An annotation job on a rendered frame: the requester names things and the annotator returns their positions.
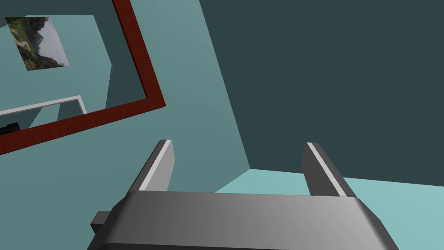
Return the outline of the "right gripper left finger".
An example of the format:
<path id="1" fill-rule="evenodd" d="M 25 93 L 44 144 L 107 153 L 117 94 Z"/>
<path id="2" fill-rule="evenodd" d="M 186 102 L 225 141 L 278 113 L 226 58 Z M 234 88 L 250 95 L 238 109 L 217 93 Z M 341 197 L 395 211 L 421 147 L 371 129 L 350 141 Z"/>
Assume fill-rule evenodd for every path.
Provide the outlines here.
<path id="1" fill-rule="evenodd" d="M 167 191 L 174 164 L 172 140 L 160 140 L 128 193 L 133 191 Z"/>

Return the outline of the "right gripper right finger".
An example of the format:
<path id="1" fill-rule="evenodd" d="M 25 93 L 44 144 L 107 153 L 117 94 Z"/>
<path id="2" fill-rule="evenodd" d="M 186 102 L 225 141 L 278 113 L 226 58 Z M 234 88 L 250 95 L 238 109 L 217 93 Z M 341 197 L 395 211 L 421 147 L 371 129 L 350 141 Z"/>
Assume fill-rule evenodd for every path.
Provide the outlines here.
<path id="1" fill-rule="evenodd" d="M 311 196 L 356 197 L 318 143 L 305 144 L 301 167 Z"/>

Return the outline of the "landscape picture on wall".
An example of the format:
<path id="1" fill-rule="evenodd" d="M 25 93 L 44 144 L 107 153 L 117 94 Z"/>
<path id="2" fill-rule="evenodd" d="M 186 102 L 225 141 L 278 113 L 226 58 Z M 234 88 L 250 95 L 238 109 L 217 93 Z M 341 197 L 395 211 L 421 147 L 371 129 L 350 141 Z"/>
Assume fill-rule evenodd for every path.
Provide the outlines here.
<path id="1" fill-rule="evenodd" d="M 27 71 L 69 66 L 51 17 L 6 17 L 5 20 Z"/>

